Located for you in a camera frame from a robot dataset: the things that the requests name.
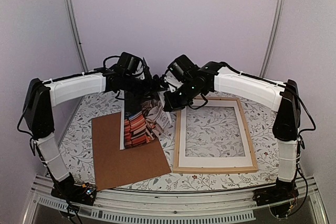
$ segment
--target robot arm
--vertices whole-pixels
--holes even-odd
[[[279,145],[277,185],[267,192],[256,191],[255,198],[258,204],[263,205],[298,195],[295,178],[300,154],[298,128],[301,111],[294,81],[283,83],[254,77],[239,72],[224,62],[209,62],[199,68],[185,55],[176,58],[169,65],[168,71],[174,78],[167,81],[172,92],[164,94],[166,111],[191,106],[193,99],[199,94],[206,102],[205,95],[210,91],[219,91],[256,101],[277,112],[272,128]]]
[[[92,205],[96,189],[93,185],[75,185],[65,166],[54,135],[52,108],[62,102],[101,92],[127,90],[146,97],[160,90],[158,76],[152,78],[144,60],[123,52],[111,68],[62,77],[56,80],[30,82],[24,104],[23,116],[33,136],[34,146],[54,180],[52,195],[70,201]],[[140,63],[142,72],[135,74]]]

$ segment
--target white backdrop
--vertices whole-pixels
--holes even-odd
[[[0,1],[0,223],[23,223],[28,192],[43,174],[29,137],[16,131],[31,79],[46,80],[81,71],[64,0]],[[53,109],[59,136],[78,101]],[[25,120],[21,129],[27,130]]]
[[[123,51],[162,74],[181,54],[259,74],[276,0],[73,0],[89,69]]]

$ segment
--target wooden picture frame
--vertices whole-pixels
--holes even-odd
[[[177,112],[173,173],[185,174],[237,174],[258,171],[257,160],[249,129],[239,98],[207,97],[206,106],[234,107],[245,157],[186,157],[186,108]],[[194,106],[204,103],[194,99]]]

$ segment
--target floral patterned tablecloth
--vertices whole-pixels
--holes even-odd
[[[234,97],[230,94],[212,93],[214,96]],[[63,139],[60,151],[62,157],[74,178],[78,182],[94,181],[91,119],[121,111],[122,101],[114,98],[112,92],[87,95]],[[136,190],[161,190],[161,191],[204,191],[237,189],[250,186],[264,185],[275,182],[278,176],[278,144],[272,134],[272,125],[275,112],[269,108],[244,98],[240,98],[244,114],[250,130],[254,150],[257,157],[259,171],[251,174],[167,174],[161,177],[144,180],[142,182],[125,185],[121,188]],[[226,117],[219,116],[223,111],[212,111],[211,107],[201,111],[208,120],[190,113],[190,145],[187,146],[188,156],[242,156],[241,144],[237,137],[237,125],[231,120],[232,111],[227,109]],[[176,114],[171,113],[173,123],[160,137],[160,142],[165,152],[169,165],[173,166],[174,137]],[[202,134],[209,131],[208,143]],[[218,139],[211,134],[222,131],[224,139]]]

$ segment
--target brown cardboard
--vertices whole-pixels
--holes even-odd
[[[92,119],[93,163],[98,190],[110,189],[171,172],[158,139],[120,150],[121,113]]]

